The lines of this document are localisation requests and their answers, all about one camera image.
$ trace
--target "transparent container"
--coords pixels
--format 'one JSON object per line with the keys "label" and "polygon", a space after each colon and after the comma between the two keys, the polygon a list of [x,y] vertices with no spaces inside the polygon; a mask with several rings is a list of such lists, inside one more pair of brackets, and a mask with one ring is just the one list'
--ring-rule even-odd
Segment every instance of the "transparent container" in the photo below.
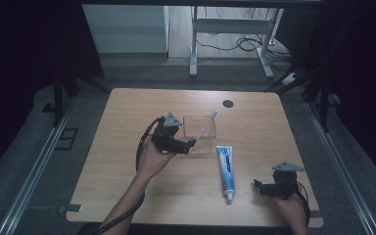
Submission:
{"label": "transparent container", "polygon": [[189,154],[208,154],[212,151],[215,142],[215,122],[211,116],[184,116],[183,120],[185,141],[196,139],[195,146]]}

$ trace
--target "human arm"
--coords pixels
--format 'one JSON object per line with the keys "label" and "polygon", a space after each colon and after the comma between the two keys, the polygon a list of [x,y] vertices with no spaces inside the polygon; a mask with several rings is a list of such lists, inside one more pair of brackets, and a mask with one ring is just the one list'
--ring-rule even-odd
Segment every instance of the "human arm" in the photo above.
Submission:
{"label": "human arm", "polygon": [[294,235],[308,235],[306,227],[306,214],[304,204],[297,194],[293,194],[288,199],[273,197],[280,214],[291,227]]}
{"label": "human arm", "polygon": [[[139,202],[151,179],[160,173],[166,167],[170,159],[175,155],[176,154],[174,153],[161,153],[152,142],[151,136],[148,136],[145,140],[140,155],[139,170],[136,172],[136,175],[134,176],[127,190],[124,192],[123,196],[121,196],[111,212],[103,221],[101,227],[132,209]],[[113,226],[111,229],[107,230],[104,234],[126,234],[132,217],[133,214],[117,225]]]}

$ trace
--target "black curtain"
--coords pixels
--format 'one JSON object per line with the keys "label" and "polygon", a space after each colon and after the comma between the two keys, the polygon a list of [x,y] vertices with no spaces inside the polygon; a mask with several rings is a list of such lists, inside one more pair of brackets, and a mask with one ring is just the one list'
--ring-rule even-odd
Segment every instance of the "black curtain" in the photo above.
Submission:
{"label": "black curtain", "polygon": [[81,4],[0,1],[0,158],[55,74],[103,77]]}
{"label": "black curtain", "polygon": [[368,1],[333,60],[337,112],[376,164],[376,1]]}

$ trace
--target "toothpaste tube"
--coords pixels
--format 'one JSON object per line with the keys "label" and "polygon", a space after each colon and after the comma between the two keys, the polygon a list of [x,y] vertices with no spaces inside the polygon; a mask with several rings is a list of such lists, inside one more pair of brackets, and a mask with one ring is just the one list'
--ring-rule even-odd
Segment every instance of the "toothpaste tube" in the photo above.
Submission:
{"label": "toothpaste tube", "polygon": [[219,164],[221,166],[221,174],[223,180],[224,194],[227,195],[229,201],[233,201],[236,193],[233,174],[233,147],[217,146]]}

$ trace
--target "aluminum rail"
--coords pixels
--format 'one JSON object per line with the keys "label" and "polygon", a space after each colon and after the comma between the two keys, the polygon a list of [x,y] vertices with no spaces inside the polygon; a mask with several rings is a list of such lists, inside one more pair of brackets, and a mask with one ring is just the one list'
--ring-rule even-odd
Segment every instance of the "aluminum rail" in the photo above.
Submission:
{"label": "aluminum rail", "polygon": [[374,216],[371,210],[369,209],[362,194],[356,188],[356,185],[353,182],[353,178],[348,172],[340,153],[335,147],[334,142],[332,141],[330,135],[327,132],[325,132],[322,126],[320,125],[314,107],[308,102],[306,102],[305,105],[311,115],[313,125],[315,126],[315,129],[318,132],[319,137],[321,138],[323,144],[326,147],[328,156],[330,157],[331,162],[334,168],[336,169],[338,176],[340,177],[344,185],[344,188],[347,191],[347,194],[352,202],[353,207],[355,208],[356,213],[359,216],[359,220],[364,226],[366,233],[369,235],[376,235],[376,222]]}
{"label": "aluminum rail", "polygon": [[70,117],[73,104],[74,98],[68,98],[68,100],[66,101],[64,116],[60,120],[58,126],[53,127],[47,139],[47,142],[45,143],[41,153],[35,161],[34,166],[29,172],[26,181],[23,183],[22,188],[20,189],[17,197],[15,198],[0,225],[0,235],[14,234],[15,229],[17,228],[18,223],[20,222],[21,217],[24,214],[26,206],[29,203],[29,199],[34,192],[35,187],[45,169],[45,166],[47,165],[51,154],[53,153],[57,141],[60,138],[61,133],[63,132],[64,126],[66,125]]}

